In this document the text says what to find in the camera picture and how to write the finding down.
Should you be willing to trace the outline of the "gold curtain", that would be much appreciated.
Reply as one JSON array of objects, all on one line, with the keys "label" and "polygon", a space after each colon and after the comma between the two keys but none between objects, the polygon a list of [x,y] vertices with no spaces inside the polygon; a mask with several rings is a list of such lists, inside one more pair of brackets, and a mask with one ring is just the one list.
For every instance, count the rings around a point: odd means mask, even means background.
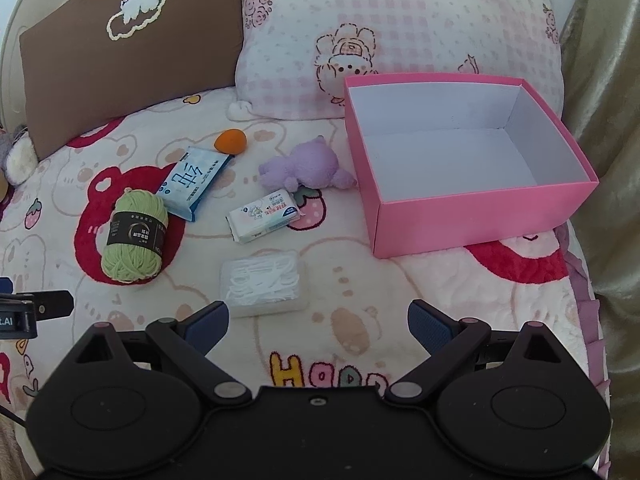
[{"label": "gold curtain", "polygon": [[639,0],[577,0],[563,119],[600,179],[573,224],[601,301],[614,479],[639,475]]}]

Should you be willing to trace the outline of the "pink cardboard box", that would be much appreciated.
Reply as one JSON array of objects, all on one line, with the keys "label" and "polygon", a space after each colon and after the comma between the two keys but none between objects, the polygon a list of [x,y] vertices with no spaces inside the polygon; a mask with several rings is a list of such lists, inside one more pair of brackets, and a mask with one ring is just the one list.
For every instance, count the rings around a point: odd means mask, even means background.
[{"label": "pink cardboard box", "polygon": [[345,128],[372,254],[385,259],[549,231],[599,180],[526,80],[350,76]]}]

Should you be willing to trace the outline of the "grey bunny plush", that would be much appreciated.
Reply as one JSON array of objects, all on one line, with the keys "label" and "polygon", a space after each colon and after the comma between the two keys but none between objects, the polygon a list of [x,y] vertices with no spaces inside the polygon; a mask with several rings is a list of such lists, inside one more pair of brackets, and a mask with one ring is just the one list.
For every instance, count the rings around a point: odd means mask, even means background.
[{"label": "grey bunny plush", "polygon": [[13,132],[1,130],[1,170],[9,185],[23,184],[36,170],[39,160],[25,125]]}]

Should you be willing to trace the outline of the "pink checkered pillow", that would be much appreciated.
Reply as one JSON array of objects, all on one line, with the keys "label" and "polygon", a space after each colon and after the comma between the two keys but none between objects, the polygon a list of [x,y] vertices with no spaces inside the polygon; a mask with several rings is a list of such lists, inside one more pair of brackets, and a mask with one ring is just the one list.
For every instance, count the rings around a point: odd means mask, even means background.
[{"label": "pink checkered pillow", "polygon": [[551,0],[242,0],[233,120],[344,114],[344,78],[469,73],[527,80],[560,110]]}]

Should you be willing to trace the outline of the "blue wet wipes pack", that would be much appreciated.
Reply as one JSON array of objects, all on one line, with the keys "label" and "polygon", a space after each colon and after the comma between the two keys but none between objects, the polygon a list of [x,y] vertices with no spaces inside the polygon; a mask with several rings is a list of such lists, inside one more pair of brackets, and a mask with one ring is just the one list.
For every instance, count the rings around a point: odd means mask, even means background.
[{"label": "blue wet wipes pack", "polygon": [[232,155],[189,146],[156,195],[163,200],[170,214],[193,222],[204,194],[231,159]]}]

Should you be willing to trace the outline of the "white cotton swab bag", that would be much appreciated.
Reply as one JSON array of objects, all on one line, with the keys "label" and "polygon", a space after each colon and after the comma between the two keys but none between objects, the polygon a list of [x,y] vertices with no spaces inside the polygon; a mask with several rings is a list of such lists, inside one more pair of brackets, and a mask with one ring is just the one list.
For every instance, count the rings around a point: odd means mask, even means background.
[{"label": "white cotton swab bag", "polygon": [[225,261],[219,286],[232,318],[296,312],[309,304],[306,266],[297,252]]}]

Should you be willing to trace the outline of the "small white tissue pack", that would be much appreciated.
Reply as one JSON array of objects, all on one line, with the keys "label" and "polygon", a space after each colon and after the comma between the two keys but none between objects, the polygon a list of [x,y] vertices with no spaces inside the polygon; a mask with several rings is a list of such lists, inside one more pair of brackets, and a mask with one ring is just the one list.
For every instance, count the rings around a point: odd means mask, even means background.
[{"label": "small white tissue pack", "polygon": [[233,239],[246,244],[288,226],[302,216],[292,195],[281,188],[226,215]]}]

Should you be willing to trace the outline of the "green yarn ball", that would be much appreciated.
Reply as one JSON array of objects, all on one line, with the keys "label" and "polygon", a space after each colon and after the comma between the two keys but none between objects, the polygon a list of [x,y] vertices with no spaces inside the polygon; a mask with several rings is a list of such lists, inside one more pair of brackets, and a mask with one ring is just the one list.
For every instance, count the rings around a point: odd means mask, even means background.
[{"label": "green yarn ball", "polygon": [[116,200],[101,256],[102,272],[120,284],[155,278],[163,263],[168,212],[160,197],[127,190]]}]

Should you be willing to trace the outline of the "brown cushion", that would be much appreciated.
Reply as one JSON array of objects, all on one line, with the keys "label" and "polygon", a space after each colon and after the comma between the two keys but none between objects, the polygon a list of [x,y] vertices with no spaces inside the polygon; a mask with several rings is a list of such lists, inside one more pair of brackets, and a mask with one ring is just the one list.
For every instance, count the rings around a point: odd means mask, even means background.
[{"label": "brown cushion", "polygon": [[20,37],[39,158],[113,118],[232,86],[241,0],[68,0]]}]

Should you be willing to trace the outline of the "orange makeup sponge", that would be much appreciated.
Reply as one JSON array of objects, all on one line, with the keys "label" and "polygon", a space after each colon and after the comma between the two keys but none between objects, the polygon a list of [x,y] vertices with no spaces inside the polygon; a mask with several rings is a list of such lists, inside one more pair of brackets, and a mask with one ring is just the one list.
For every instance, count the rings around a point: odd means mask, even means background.
[{"label": "orange makeup sponge", "polygon": [[224,130],[214,141],[214,149],[222,154],[238,156],[247,149],[247,137],[241,129]]}]

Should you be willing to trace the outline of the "bear pattern blanket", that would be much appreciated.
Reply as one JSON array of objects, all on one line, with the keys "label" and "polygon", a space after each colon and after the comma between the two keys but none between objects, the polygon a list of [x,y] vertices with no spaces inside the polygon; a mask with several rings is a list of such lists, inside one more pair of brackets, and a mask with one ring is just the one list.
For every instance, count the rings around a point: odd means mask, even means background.
[{"label": "bear pattern blanket", "polygon": [[46,479],[591,479],[610,414],[555,230],[597,178],[522,80],[230,90],[46,158],[1,220],[1,403]]}]

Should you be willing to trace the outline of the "purple plush toy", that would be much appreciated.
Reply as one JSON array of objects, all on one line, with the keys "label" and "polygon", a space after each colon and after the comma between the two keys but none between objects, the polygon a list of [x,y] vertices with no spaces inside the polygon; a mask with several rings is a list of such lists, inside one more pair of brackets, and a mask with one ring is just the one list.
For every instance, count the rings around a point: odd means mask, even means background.
[{"label": "purple plush toy", "polygon": [[258,168],[259,182],[268,191],[295,193],[301,186],[322,190],[349,190],[357,184],[355,177],[342,168],[337,154],[323,136],[299,143],[286,156],[276,156]]}]

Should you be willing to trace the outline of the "white headboard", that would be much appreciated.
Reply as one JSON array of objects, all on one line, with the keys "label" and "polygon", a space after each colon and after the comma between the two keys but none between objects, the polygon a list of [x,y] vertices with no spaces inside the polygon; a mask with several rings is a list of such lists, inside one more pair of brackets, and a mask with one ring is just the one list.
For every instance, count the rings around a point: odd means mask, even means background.
[{"label": "white headboard", "polygon": [[1,125],[26,122],[20,36],[68,0],[1,0]]}]

